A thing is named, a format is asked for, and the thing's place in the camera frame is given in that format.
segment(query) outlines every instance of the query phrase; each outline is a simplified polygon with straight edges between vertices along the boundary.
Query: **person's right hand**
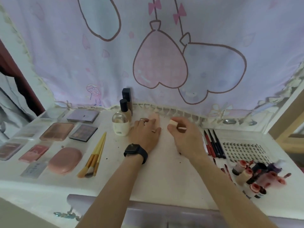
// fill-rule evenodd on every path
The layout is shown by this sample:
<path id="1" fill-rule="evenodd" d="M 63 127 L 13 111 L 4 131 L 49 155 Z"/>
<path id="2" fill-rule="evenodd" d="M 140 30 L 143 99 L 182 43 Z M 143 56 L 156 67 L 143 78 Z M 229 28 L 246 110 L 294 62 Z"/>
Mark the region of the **person's right hand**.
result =
<path id="1" fill-rule="evenodd" d="M 202 155 L 206 155 L 204 151 L 203 136 L 197 125 L 191 123 L 185 117 L 173 117 L 173 121 L 179 123 L 179 127 L 186 127 L 185 133 L 181 133 L 174 125 L 167 126 L 168 131 L 172 134 L 178 152 L 189 159 L 194 161 Z"/>

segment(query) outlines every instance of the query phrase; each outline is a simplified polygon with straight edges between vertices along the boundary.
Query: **watch face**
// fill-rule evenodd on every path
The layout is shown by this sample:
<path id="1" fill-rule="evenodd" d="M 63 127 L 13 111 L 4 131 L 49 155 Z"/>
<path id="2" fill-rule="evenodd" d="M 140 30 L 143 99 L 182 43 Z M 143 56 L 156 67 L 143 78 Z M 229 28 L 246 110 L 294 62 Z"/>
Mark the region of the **watch face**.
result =
<path id="1" fill-rule="evenodd" d="M 140 147 L 140 145 L 138 145 L 138 144 L 130 144 L 125 149 L 125 153 L 136 153 L 138 151 L 139 147 Z"/>

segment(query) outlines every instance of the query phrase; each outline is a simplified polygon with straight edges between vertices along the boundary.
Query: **pink bow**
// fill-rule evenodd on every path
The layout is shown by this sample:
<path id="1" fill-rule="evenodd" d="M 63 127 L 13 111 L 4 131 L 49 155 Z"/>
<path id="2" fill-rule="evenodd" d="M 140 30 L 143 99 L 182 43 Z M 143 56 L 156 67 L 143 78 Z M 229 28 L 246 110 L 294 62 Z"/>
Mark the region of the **pink bow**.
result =
<path id="1" fill-rule="evenodd" d="M 154 8 L 161 9 L 161 5 L 162 5 L 161 4 L 161 0 L 156 0 L 155 3 L 150 3 L 149 2 L 149 5 L 148 5 L 148 7 L 149 7 L 149 15 L 152 14 Z"/>
<path id="2" fill-rule="evenodd" d="M 177 25 L 179 17 L 184 17 L 184 16 L 187 16 L 187 14 L 186 14 L 183 4 L 181 3 L 179 6 L 178 13 L 173 14 L 173 19 L 174 19 L 175 24 Z"/>

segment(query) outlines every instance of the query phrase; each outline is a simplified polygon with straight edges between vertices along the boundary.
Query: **vanity table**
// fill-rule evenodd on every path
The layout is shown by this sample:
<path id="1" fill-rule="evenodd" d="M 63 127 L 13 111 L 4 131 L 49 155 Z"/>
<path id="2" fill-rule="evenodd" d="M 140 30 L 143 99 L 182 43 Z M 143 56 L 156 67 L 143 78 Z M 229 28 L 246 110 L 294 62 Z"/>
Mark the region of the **vanity table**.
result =
<path id="1" fill-rule="evenodd" d="M 18 159 L 38 143 L 39 139 L 30 140 L 10 160 L 0 161 L 0 197 L 59 227 L 75 227 L 78 223 L 75 219 L 59 218 L 53 213 L 66 213 L 70 210 L 70 205 L 66 201 L 70 194 L 97 196 L 123 161 L 123 152 L 129 142 L 127 137 L 115 135 L 112 129 L 111 118 L 117 111 L 116 108 L 112 108 L 100 112 L 92 124 L 98 126 L 98 130 L 88 142 L 70 138 L 62 142 L 53 142 L 49 150 L 41 157 L 41 160 L 48 161 L 62 146 L 77 147 L 84 155 L 76 168 L 67 175 L 55 174 L 46 168 L 38 179 L 20 176 L 28 164 Z M 132 120 L 148 117 L 150 113 L 150 110 L 134 105 Z M 40 123 L 40 120 L 37 118 L 31 124 Z M 124 224 L 141 225 L 143 220 L 145 222 L 151 220 L 151 222 L 157 221 L 158 227 L 162 227 L 167 221 L 179 222 L 182 219 L 193 220 L 196 224 L 217 225 L 219 221 L 223 222 L 218 208 L 196 170 L 185 157 L 177 152 L 173 137 L 167 131 L 169 120 L 170 116 L 160 115 L 162 128 L 160 140 L 155 150 L 150 153 L 147 163 L 142 166 L 131 194 Z M 60 119 L 60 122 L 67 122 L 66 115 Z M 77 178 L 77 173 L 85 166 L 104 132 L 107 132 L 107 137 L 97 175 L 92 178 Z M 237 130 L 217 129 L 215 132 L 221 142 L 224 140 L 255 142 L 264 147 L 271 160 L 285 159 L 287 161 L 280 173 L 281 176 L 292 173 L 292 176 L 286 179 L 287 186 L 282 189 L 269 188 L 267 195 L 263 198 L 251 200 L 267 216 L 274 217 L 274 221 L 278 224 L 285 224 L 287 227 L 304 224 L 304 221 L 299 221 L 304 220 L 302 193 L 304 175 L 271 136 L 260 132 Z M 224 168 L 224 164 L 227 164 L 234 180 L 233 163 L 216 158 L 216 164 L 219 168 Z M 150 217 L 150 220 L 139 219 L 140 216 Z"/>

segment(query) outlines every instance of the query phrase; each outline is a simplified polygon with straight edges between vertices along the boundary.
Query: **forearm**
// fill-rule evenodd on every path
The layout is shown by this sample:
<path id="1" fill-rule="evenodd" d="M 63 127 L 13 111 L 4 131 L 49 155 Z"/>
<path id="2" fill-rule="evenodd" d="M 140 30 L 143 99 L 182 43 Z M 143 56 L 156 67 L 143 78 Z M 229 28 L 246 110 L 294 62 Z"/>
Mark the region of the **forearm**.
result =
<path id="1" fill-rule="evenodd" d="M 77 228 L 120 228 L 143 157 L 126 157 L 86 212 Z"/>
<path id="2" fill-rule="evenodd" d="M 260 211 L 224 174 L 204 155 L 191 161 L 230 227 L 274 228 L 268 217 Z"/>

